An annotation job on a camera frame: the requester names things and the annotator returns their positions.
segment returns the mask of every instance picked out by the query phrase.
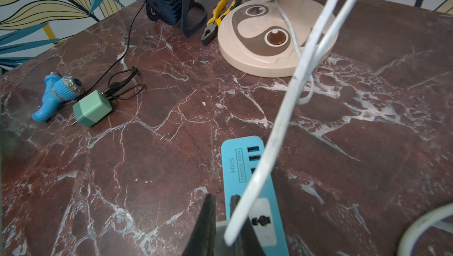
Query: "fan stand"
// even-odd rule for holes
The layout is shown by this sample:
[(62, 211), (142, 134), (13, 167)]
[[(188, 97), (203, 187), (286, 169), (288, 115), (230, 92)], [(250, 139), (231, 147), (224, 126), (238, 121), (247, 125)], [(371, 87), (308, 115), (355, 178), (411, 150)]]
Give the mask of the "fan stand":
[[(197, 8), (201, 11), (203, 11), (204, 15), (201, 21), (199, 21), (193, 28), (189, 29), (189, 22), (188, 22), (188, 15), (189, 11), (192, 8)], [(182, 13), (181, 13), (181, 29), (183, 31), (183, 34), (186, 37), (192, 36), (195, 32), (200, 30), (202, 26), (206, 24), (207, 21), (207, 13), (206, 10), (204, 9), (204, 6), (196, 2), (195, 0), (182, 0)]]
[[(313, 0), (277, 0), (291, 21), (300, 52), (324, 6)], [(331, 15), (323, 33), (335, 16)], [(220, 52), (235, 68), (260, 77), (292, 76), (299, 58), (275, 0), (251, 0), (225, 16), (218, 30)], [(338, 35), (320, 62), (331, 53)]]

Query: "printed label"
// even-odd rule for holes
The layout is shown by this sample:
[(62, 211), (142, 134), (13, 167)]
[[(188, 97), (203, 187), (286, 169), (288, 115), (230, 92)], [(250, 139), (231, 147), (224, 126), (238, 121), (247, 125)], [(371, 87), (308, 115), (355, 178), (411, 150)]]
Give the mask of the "printed label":
[(242, 156), (242, 149), (236, 149), (236, 161), (237, 161), (237, 173), (239, 175), (239, 183), (247, 182), (244, 158)]

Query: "pliers jaw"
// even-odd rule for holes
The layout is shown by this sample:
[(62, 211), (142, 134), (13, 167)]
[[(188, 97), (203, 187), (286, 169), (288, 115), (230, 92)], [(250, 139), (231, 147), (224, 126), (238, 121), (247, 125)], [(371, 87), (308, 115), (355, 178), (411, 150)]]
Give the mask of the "pliers jaw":
[(203, 37), (201, 38), (201, 43), (203, 46), (207, 46), (213, 38), (217, 36), (217, 31), (219, 27), (216, 22), (209, 23), (203, 32)]

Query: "eye design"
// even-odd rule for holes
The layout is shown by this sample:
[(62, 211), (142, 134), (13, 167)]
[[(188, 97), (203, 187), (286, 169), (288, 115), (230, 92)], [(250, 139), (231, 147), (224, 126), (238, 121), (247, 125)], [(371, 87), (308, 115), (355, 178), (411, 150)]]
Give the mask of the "eye design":
[(281, 47), (287, 43), (288, 33), (280, 28), (272, 29), (264, 35), (264, 42), (271, 47)]
[(266, 10), (264, 9), (264, 7), (259, 5), (255, 5), (246, 9), (246, 15), (249, 16), (259, 16), (263, 15), (265, 12)]

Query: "pliers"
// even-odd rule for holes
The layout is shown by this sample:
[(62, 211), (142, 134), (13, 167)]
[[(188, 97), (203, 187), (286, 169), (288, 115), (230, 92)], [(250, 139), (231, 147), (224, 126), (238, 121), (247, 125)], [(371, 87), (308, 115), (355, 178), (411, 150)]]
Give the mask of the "pliers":
[(209, 44), (209, 42), (217, 36), (217, 31), (223, 18), (230, 13), (231, 10), (239, 6), (242, 0), (233, 0), (230, 7), (219, 17), (227, 2), (228, 0), (220, 0), (216, 8), (212, 11), (212, 18), (207, 21), (207, 27), (204, 30), (203, 37), (201, 38), (203, 46)]

